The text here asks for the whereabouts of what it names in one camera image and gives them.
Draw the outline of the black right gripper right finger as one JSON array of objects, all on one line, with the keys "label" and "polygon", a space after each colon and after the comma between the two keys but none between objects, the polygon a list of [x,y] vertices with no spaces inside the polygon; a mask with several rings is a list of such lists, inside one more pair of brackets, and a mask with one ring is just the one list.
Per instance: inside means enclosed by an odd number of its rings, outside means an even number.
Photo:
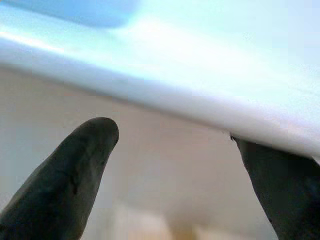
[{"label": "black right gripper right finger", "polygon": [[280,240],[320,238],[320,166],[313,159],[230,137]]}]

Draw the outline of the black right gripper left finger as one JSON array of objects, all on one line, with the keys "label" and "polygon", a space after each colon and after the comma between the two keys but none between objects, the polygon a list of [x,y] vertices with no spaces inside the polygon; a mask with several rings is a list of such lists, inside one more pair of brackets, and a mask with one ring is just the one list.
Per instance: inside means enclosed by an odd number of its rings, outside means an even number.
[{"label": "black right gripper left finger", "polygon": [[78,126],[2,210],[1,239],[80,239],[118,139],[119,128],[107,117],[92,118]]}]

